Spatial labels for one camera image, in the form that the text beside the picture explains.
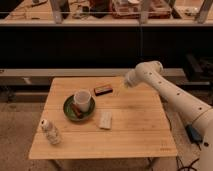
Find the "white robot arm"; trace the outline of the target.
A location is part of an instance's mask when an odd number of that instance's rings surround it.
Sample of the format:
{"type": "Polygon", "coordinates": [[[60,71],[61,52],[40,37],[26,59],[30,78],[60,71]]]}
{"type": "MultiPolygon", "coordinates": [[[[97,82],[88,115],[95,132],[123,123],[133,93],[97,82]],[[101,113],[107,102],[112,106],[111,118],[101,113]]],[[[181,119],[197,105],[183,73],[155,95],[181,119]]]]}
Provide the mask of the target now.
{"type": "Polygon", "coordinates": [[[124,77],[126,87],[144,82],[171,103],[202,136],[198,171],[213,171],[213,107],[166,80],[159,61],[142,62],[124,77]]]}

